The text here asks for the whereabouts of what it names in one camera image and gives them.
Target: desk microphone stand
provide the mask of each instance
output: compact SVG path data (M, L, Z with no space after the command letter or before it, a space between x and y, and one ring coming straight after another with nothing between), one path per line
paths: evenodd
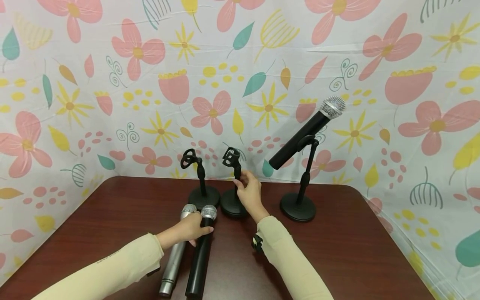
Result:
M182 169L186 169L194 163L197 163L197 176L200 180L200 186L190 193L188 203L195 205L198 211L201 211L205 205L218 206L220 193L213 186L205 185L205 168L202 165L202 159L197 157L194 149L188 149L183 153L180 166Z
M309 222L315 218L316 208L312 200L305 196L305 190L310 183L310 169L319 142L314 135L307 135L302 138L297 146L300 152L304 147L311 145L307 167L301 176L300 189L298 193L288 193L280 200L280 210L291 220L297 222Z
M236 180L240 180L241 177L241 165L239 159L240 152L233 147L228 147L223 155L222 164L233 168L233 176ZM222 209L222 212L232 218L241 218L247 215L247 211L237 195L237 190L238 187L235 185L233 190L226 191L220 198L220 208Z

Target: beige sleeve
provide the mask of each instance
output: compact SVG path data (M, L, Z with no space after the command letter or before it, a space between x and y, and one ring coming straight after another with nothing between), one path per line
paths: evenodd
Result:
M293 300L332 300L332 295L287 229L273 216L257 225L262 249L282 276Z
M32 300L102 300L160 267L163 250L146 234L47 288Z

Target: black stand base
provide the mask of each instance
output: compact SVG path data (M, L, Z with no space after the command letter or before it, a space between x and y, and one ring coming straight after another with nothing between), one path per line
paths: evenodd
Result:
M280 210L291 220L309 222L315 218L317 209L309 197L303 196L302 203L297 205L297 193L288 193L280 200Z
M223 193L220 198L220 208L225 215L231 218L242 218L248 214L240 200L236 199L235 190Z
M200 187L193 190L188 196L188 203L197 207L198 211L201 211L205 205L218 206L220 202L220 193L213 186L206 186L207 196L203 197Z

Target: floral backdrop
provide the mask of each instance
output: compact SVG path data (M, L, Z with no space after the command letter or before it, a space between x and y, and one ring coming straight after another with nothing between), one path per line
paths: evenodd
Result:
M195 178L188 148L298 181L308 151L268 159L337 95L312 182L357 189L438 300L479 300L480 3L293 3L0 0L0 284L104 180Z

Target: brown table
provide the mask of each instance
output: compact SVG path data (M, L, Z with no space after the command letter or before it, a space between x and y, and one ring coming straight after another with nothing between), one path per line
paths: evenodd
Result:
M228 181L208 183L220 192L233 188ZM197 184L196 180L133 177L107 180L0 288L0 299L29 300L131 240L174 225ZM283 216L278 207L281 196L297 188L297 184L264 183L263 202L289 230L335 300L433 299L355 189L310 185L307 194L316 204L317 215L312 222L299 224ZM205 300L291 299L276 270L253 252L250 243L255 229L250 218L232 220L219 213ZM193 248L187 247L174 300L185 299L192 254ZM161 277L162 271L157 272L107 299L158 299Z

